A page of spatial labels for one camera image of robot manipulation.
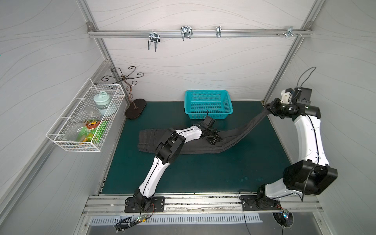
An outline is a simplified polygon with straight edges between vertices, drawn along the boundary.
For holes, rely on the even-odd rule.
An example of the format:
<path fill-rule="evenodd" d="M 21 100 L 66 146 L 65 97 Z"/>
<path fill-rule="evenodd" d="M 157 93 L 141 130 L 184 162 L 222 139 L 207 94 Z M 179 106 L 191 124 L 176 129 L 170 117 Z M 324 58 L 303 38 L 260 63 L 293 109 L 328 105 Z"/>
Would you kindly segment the dark grey long pants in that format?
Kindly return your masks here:
<path fill-rule="evenodd" d="M 229 131 L 212 128 L 215 120 L 209 116 L 183 130 L 147 129 L 139 132 L 138 149 L 158 154 L 163 150 L 176 151 L 178 155 L 216 154 L 226 151 L 244 139 L 270 112 L 263 109 L 244 127 Z"/>

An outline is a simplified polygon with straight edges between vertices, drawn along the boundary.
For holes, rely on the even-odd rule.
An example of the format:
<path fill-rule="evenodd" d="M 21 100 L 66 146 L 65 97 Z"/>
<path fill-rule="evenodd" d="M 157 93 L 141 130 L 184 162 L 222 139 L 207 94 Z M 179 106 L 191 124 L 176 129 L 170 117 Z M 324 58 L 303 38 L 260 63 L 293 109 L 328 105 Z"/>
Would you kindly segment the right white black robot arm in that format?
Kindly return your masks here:
<path fill-rule="evenodd" d="M 258 189 L 256 202 L 274 207 L 280 199 L 296 195 L 320 195 L 338 178 L 337 169 L 330 166 L 321 138 L 321 112 L 308 102 L 289 104 L 279 98 L 266 105 L 276 117 L 291 118 L 298 134 L 298 161 L 284 169 L 280 180 Z"/>

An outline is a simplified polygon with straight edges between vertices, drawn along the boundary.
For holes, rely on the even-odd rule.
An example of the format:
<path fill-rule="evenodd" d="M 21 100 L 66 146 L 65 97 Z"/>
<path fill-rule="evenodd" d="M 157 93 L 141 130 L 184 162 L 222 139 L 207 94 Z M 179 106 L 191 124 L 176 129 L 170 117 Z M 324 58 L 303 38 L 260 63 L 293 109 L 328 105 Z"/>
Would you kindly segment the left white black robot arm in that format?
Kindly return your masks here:
<path fill-rule="evenodd" d="M 136 204 L 141 209 L 144 210 L 150 207 L 151 200 L 163 173 L 180 155 L 184 144 L 199 139 L 205 139 L 210 145 L 215 145 L 223 140 L 218 130 L 204 128 L 200 125 L 193 125 L 183 130 L 170 128 L 164 133 L 156 148 L 151 169 L 133 195 Z"/>

